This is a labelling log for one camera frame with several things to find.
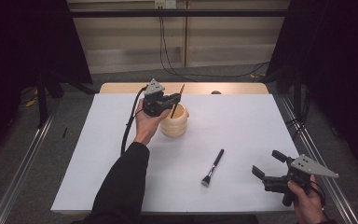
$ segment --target metal rail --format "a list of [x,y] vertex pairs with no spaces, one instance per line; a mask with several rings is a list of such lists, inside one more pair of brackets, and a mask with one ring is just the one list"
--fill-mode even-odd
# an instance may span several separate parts
[[109,17],[285,17],[287,9],[121,9],[70,11],[18,11],[22,16],[109,18]]
[[[295,120],[296,115],[294,112],[294,106],[292,102],[289,100],[288,97],[283,97],[282,101],[287,110],[287,113],[290,116],[290,119]],[[294,122],[295,122],[296,130],[298,131],[305,148],[310,154],[310,157],[313,160],[319,162],[321,165],[327,167],[326,163],[324,162],[324,159],[322,158],[321,153],[319,152],[318,148],[314,144],[307,129],[305,127],[301,127],[300,124],[297,123],[296,121]],[[330,196],[332,197],[334,203],[336,204],[336,207],[339,213],[341,214],[342,218],[344,219],[345,223],[358,224],[358,219],[356,215],[353,213],[350,203],[348,202],[341,188],[338,186],[336,180],[334,178],[328,178],[325,176],[321,176],[321,178],[328,192],[330,193]]]
[[59,102],[60,100],[58,100],[58,102],[52,106],[51,113],[45,124],[41,128],[37,129],[36,134],[34,136],[34,140],[29,146],[28,151],[25,154],[25,157],[22,160],[17,173],[14,175],[9,187],[7,188],[7,191],[5,192],[4,196],[0,201],[0,224],[4,224],[7,220],[7,216],[11,208],[13,207],[14,202],[16,201],[16,198],[21,190],[25,177],[30,170],[37,151],[39,150],[43,140],[45,139],[46,134],[48,133],[50,124],[53,120],[54,115],[57,112]]

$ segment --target electrical outlet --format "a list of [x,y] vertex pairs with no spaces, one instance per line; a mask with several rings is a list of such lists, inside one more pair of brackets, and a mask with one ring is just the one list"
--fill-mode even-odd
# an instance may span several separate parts
[[165,8],[176,9],[176,0],[165,0]]
[[155,8],[165,8],[165,0],[155,0]]

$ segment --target black cable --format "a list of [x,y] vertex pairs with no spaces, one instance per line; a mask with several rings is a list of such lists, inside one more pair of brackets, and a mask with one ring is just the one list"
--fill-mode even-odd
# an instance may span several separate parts
[[310,186],[310,189],[312,189],[312,191],[314,191],[316,194],[318,194],[318,196],[321,198],[321,203],[322,203],[322,207],[326,206],[326,202],[325,202],[325,195],[322,195],[322,193],[317,190],[316,188],[314,188],[313,186]]
[[135,101],[133,102],[133,107],[132,107],[132,111],[131,111],[131,115],[130,115],[130,118],[129,118],[129,122],[127,123],[127,127],[126,127],[126,131],[124,132],[124,135],[123,135],[123,141],[121,142],[121,156],[124,154],[124,152],[126,151],[126,143],[127,143],[127,138],[129,136],[129,133],[130,133],[130,129],[131,129],[131,125],[133,123],[133,120],[135,119],[135,116],[133,115],[133,113],[135,112],[135,107],[136,107],[136,103],[138,103],[138,98],[139,98],[139,95],[141,95],[141,93],[143,91],[145,91],[147,88],[147,86],[141,88],[141,90],[138,92],[138,94],[136,95],[135,97]]
[[305,128],[304,123],[298,124],[298,128],[297,128],[296,132],[293,134],[292,140],[295,140],[296,135],[297,135],[300,131],[302,131],[303,128]]
[[139,110],[138,112],[136,112],[135,115],[134,115],[134,117],[136,117],[136,116],[139,114],[139,112],[141,112],[141,111],[143,111],[143,109],[141,109],[141,110]]
[[[256,65],[264,65],[264,64],[268,64],[269,62],[264,62],[264,63],[258,63]],[[194,77],[246,77],[246,76],[249,76],[251,75],[253,72],[257,71],[258,69],[260,69],[262,66],[260,67],[257,67],[256,69],[248,72],[248,73],[245,73],[245,74],[240,74],[240,75],[235,75],[235,76],[219,76],[219,75],[205,75],[205,74],[192,74],[192,73],[187,73],[185,75],[182,75],[182,76],[194,76]]]
[[308,116],[309,111],[310,111],[310,91],[308,90],[308,88],[306,88],[303,109],[302,109],[302,112],[301,112],[301,118],[302,118],[304,124],[305,124],[305,122],[307,120],[307,116]]
[[[206,74],[192,74],[192,73],[186,73],[186,74],[179,74],[177,73],[172,65],[171,65],[171,62],[170,62],[170,58],[168,56],[168,51],[167,51],[167,44],[166,44],[166,41],[165,41],[165,27],[164,27],[164,20],[162,17],[159,17],[159,29],[160,29],[160,44],[159,44],[159,59],[160,59],[160,62],[161,62],[161,65],[163,67],[163,69],[169,73],[169,74],[172,74],[172,75],[176,75],[176,76],[179,76],[181,78],[185,78],[187,80],[190,80],[190,81],[194,81],[194,82],[197,82],[196,80],[194,79],[191,79],[189,77],[185,77],[185,76],[192,76],[192,77],[245,77],[245,76],[249,76],[251,75],[252,73],[256,72],[258,69],[262,68],[263,65],[265,64],[268,64],[269,62],[263,62],[263,63],[257,63],[255,64],[254,66],[254,69],[249,72],[249,73],[245,73],[245,74],[240,74],[240,75],[236,75],[236,76],[219,76],[219,75],[206,75]],[[170,66],[171,70],[168,70],[163,61],[162,61],[162,45],[164,44],[164,49],[165,49],[165,55],[166,55],[166,58],[167,58],[167,61],[168,61],[168,65]]]
[[287,120],[284,123],[287,125],[288,123],[292,123],[292,122],[296,122],[297,119],[291,119],[291,120]]
[[[164,49],[165,49],[165,56],[167,58],[168,61],[168,65],[170,66],[171,70],[168,70],[165,65],[164,62],[162,61],[162,44],[164,43]],[[171,62],[170,62],[170,57],[168,56],[168,51],[167,51],[167,43],[165,41],[165,27],[164,27],[164,20],[162,19],[162,17],[159,17],[159,59],[161,61],[161,65],[162,68],[169,74],[193,81],[193,82],[197,82],[194,79],[188,78],[188,77],[183,77],[181,75],[179,75],[171,66]]]
[[322,29],[321,27],[323,24],[324,17],[327,13],[327,9],[329,9],[330,1],[331,0],[328,0],[327,3],[324,5],[323,12],[322,12],[322,14],[320,14],[321,16],[318,18],[316,28],[313,31],[312,39],[311,39],[310,43],[308,44],[308,50],[307,50],[305,57],[303,59],[303,63],[305,63],[305,61],[308,60],[308,56],[310,55],[311,50],[314,48],[313,43],[316,40],[317,34],[319,34],[320,33],[319,31]]
[[289,121],[286,121],[285,124],[289,124],[291,122],[291,124],[289,126],[287,126],[287,129],[289,129],[290,127],[292,127],[294,124],[296,124],[297,120],[296,119],[292,119]]
[[326,194],[324,193],[324,189],[322,188],[322,186],[320,186],[318,183],[316,183],[315,181],[310,181],[311,183],[315,184],[321,191],[323,194],[323,198],[324,198],[324,203],[325,203],[325,198],[326,198]]
[[[255,70],[255,66],[253,70]],[[253,82],[255,82],[255,72],[254,72]]]

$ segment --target white paper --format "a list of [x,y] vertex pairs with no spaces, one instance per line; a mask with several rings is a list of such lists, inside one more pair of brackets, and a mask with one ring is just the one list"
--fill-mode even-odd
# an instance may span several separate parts
[[[120,155],[135,94],[97,94],[51,210],[89,212],[101,184]],[[158,130],[148,145],[143,212],[253,213],[288,211],[282,194],[264,191],[252,166],[266,175],[287,173],[272,150],[295,158],[293,141],[272,95],[182,97],[187,131],[171,139]],[[127,146],[135,136],[132,125]],[[220,149],[225,153],[208,188],[201,180]]]

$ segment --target hand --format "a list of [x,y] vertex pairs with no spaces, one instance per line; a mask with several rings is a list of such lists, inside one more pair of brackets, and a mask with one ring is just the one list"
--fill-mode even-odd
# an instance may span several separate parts
[[[315,182],[315,176],[311,175],[310,180]],[[322,212],[322,203],[319,195],[313,190],[307,195],[305,191],[293,181],[287,183],[289,189],[297,196],[294,200],[297,221],[300,224],[314,224],[325,221]]]
[[[142,110],[143,104],[144,99],[139,100],[138,107],[135,111],[138,112]],[[156,133],[159,123],[165,118],[167,118],[170,112],[170,109],[166,109],[161,113],[159,117],[150,117],[146,115],[144,111],[141,111],[136,114],[136,136],[133,141],[142,143],[146,146]]]

